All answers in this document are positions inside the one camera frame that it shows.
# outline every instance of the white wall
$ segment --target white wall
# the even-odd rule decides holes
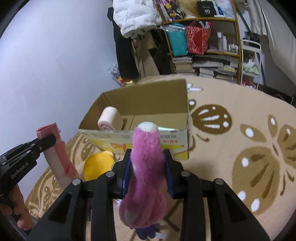
[[[0,153],[57,122],[69,141],[101,92],[119,85],[110,0],[30,0],[0,39]],[[47,168],[43,155],[20,182],[24,198]]]
[[[248,8],[244,7],[243,4],[239,4],[239,9],[246,20],[249,28],[251,28],[251,20],[248,12]],[[239,20],[239,30],[241,38],[244,37],[244,32],[247,31],[242,19],[237,15]],[[277,66],[272,60],[269,52],[268,38],[267,36],[260,37],[260,44],[262,47],[261,61],[265,75],[266,85],[268,87],[279,90],[289,96],[292,96],[295,91],[295,85],[293,82],[285,75],[285,73]],[[260,76],[259,83],[263,84],[262,76]]]

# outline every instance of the finger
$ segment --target finger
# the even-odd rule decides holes
[[[20,229],[28,230],[33,226],[33,220],[27,207],[24,212],[20,215],[20,219],[17,221],[17,225]]]
[[[4,216],[9,216],[12,214],[12,209],[4,204],[0,204],[0,211]]]
[[[24,202],[24,197],[20,192],[20,188],[18,185],[16,185],[12,190],[12,201],[15,205],[13,212],[16,215],[22,214],[25,210],[25,202]]]

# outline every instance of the teal bag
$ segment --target teal bag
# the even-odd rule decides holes
[[[173,23],[172,25],[185,28],[185,26],[180,23]],[[170,41],[170,46],[175,57],[185,56],[188,54],[185,30],[168,32],[168,39]]]

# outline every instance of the plastic bottle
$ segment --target plastic bottle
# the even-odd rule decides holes
[[[227,40],[226,40],[226,36],[223,36],[222,42],[223,42],[223,50],[224,51],[227,51]]]
[[[217,32],[217,36],[218,36],[218,49],[219,49],[219,51],[223,51],[222,33]]]

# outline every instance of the metal rack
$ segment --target metal rack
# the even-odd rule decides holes
[[[262,52],[262,49],[261,49],[261,45],[255,41],[251,41],[251,40],[247,40],[247,39],[242,39],[242,59],[241,59],[241,62],[243,63],[244,61],[244,50],[248,50],[248,51],[252,51],[252,52],[255,52],[255,53],[258,53],[259,54],[259,58],[258,58],[258,62],[259,62],[259,66],[258,66],[258,69],[259,69],[259,73],[258,74],[254,74],[254,73],[251,73],[251,72],[247,72],[245,70],[243,70],[243,64],[242,64],[242,74],[241,74],[241,78],[240,78],[240,84],[242,84],[242,77],[243,75],[247,75],[247,76],[250,76],[250,77],[258,77],[258,81],[257,81],[257,85],[256,85],[256,89],[258,89],[258,85],[259,85],[259,79],[260,79],[260,72],[261,72],[261,52]]]

